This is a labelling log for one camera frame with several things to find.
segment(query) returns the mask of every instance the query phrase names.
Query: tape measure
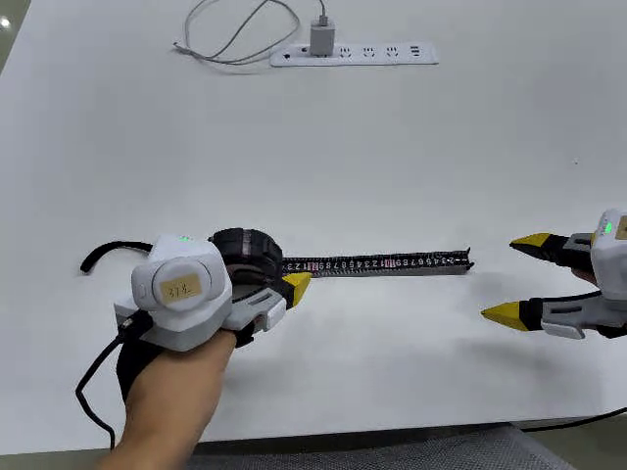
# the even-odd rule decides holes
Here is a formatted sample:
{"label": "tape measure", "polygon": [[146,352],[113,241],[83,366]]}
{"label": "tape measure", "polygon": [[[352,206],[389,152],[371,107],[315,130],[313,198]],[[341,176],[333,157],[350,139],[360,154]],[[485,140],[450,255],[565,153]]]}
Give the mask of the tape measure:
{"label": "tape measure", "polygon": [[462,274],[474,263],[470,250],[457,252],[364,255],[330,258],[283,258],[272,237],[259,230],[228,228],[211,239],[236,279],[263,276],[268,280],[297,272],[312,277]]}

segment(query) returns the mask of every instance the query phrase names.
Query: human hand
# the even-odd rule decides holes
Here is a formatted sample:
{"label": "human hand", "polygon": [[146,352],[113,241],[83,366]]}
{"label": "human hand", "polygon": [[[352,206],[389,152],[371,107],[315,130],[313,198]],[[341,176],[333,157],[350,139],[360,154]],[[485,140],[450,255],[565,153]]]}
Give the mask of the human hand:
{"label": "human hand", "polygon": [[235,335],[220,330],[190,352],[156,350],[130,385],[124,433],[100,468],[182,467],[214,415],[234,348]]}

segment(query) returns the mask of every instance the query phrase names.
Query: charging cable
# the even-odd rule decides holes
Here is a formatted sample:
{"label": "charging cable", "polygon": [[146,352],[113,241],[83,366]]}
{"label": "charging cable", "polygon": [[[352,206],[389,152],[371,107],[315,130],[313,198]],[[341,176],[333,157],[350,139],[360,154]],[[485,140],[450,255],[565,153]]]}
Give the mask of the charging cable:
{"label": "charging cable", "polygon": [[93,409],[91,409],[89,402],[85,398],[83,390],[94,374],[98,371],[105,359],[109,357],[109,355],[115,351],[119,345],[128,340],[139,339],[144,335],[144,333],[153,327],[153,324],[153,318],[146,310],[135,311],[122,325],[118,327],[118,335],[102,350],[102,352],[100,352],[100,354],[98,354],[98,357],[96,357],[96,359],[91,363],[87,372],[85,372],[76,386],[76,398],[78,399],[78,403],[80,403],[82,410],[89,419],[109,434],[110,450],[113,450],[116,446],[116,432],[111,426],[100,419]]}
{"label": "charging cable", "polygon": [[[263,0],[262,3],[260,3],[259,6],[255,10],[253,10],[253,12],[248,16],[248,18],[246,18],[246,20],[244,20],[244,22],[237,28],[237,30],[235,31],[235,34],[231,36],[231,38],[226,42],[224,46],[222,46],[217,52],[209,56],[206,56],[204,54],[196,52],[191,47],[190,39],[189,39],[189,29],[190,29],[190,25],[192,24],[192,21],[200,14],[200,10],[205,6],[210,6],[216,3],[217,1],[218,0],[201,0],[194,8],[192,8],[192,10],[187,15],[187,18],[185,19],[185,23],[183,24],[183,35],[184,35],[183,45],[180,45],[178,42],[174,42],[173,44],[176,52],[186,55],[186,56],[191,56],[194,59],[197,59],[199,61],[211,62],[213,64],[221,64],[224,66],[247,66],[250,64],[254,64],[256,62],[260,62],[263,59],[266,59],[267,58],[266,53],[268,51],[270,51],[273,47],[281,44],[282,42],[288,40],[293,34],[295,34],[301,28],[301,20],[298,18],[298,15],[296,15],[294,10],[292,10],[292,8],[289,5],[282,2],[281,0]],[[240,35],[240,33],[246,27],[246,25],[255,17],[255,15],[259,12],[260,9],[263,8],[265,5],[267,5],[268,3],[273,3],[275,5],[278,5],[282,7],[283,9],[285,9],[287,13],[289,13],[289,15],[292,17],[294,21],[294,27],[292,28],[292,30],[290,30],[289,33],[285,34],[279,40],[272,42],[269,46],[266,46],[265,48],[253,54],[249,54],[247,56],[240,57],[238,59],[221,58],[220,56],[224,52],[226,52],[226,50],[229,47],[231,47],[233,42],[235,42],[235,39],[237,39],[237,37]]]}

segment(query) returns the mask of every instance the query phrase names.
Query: white power strip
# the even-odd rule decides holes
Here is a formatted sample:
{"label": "white power strip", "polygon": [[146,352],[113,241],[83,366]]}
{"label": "white power strip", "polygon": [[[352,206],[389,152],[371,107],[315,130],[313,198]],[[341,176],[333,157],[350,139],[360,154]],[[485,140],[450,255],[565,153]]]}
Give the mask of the white power strip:
{"label": "white power strip", "polygon": [[436,65],[438,56],[427,42],[394,44],[336,44],[330,57],[315,57],[308,44],[281,46],[272,51],[273,67],[337,67]]}

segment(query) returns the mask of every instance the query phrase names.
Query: white cable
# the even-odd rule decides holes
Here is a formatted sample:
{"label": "white cable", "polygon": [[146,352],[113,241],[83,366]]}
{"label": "white cable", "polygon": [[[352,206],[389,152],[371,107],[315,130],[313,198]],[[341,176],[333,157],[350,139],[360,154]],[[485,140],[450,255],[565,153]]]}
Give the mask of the white cable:
{"label": "white cable", "polygon": [[[246,20],[244,20],[244,22],[237,28],[237,30],[235,31],[235,34],[233,34],[231,38],[228,41],[226,41],[226,44],[224,46],[222,46],[216,53],[210,56],[205,56],[203,54],[200,54],[199,52],[196,52],[194,49],[192,49],[190,45],[190,39],[189,39],[189,29],[192,24],[192,21],[200,14],[201,8],[203,6],[209,7],[210,5],[213,5],[214,3],[218,1],[219,0],[201,0],[194,8],[191,9],[189,14],[187,15],[187,18],[185,18],[185,23],[183,24],[184,46],[181,46],[177,42],[174,42],[174,48],[178,53],[191,56],[194,59],[198,59],[199,61],[211,62],[213,64],[222,64],[226,66],[246,66],[246,65],[254,64],[255,62],[259,62],[265,59],[267,57],[267,55],[265,55],[267,51],[272,49],[274,46],[281,44],[283,41],[286,41],[287,39],[289,39],[301,27],[301,20],[298,18],[298,15],[296,15],[294,10],[292,10],[292,8],[289,7],[287,4],[285,4],[281,0],[263,0],[262,3],[260,3],[259,6],[255,10],[253,10],[253,12],[246,18]],[[219,56],[223,54],[231,46],[231,44],[233,44],[235,39],[237,39],[237,37],[242,32],[242,30],[246,27],[246,25],[255,17],[255,15],[259,12],[259,10],[262,7],[264,7],[267,3],[274,3],[276,5],[283,7],[294,20],[294,24],[295,24],[294,28],[288,34],[286,34],[279,40],[274,41],[269,46],[253,54],[249,54],[248,56],[241,57],[239,59],[229,59],[229,60],[220,59]]]}

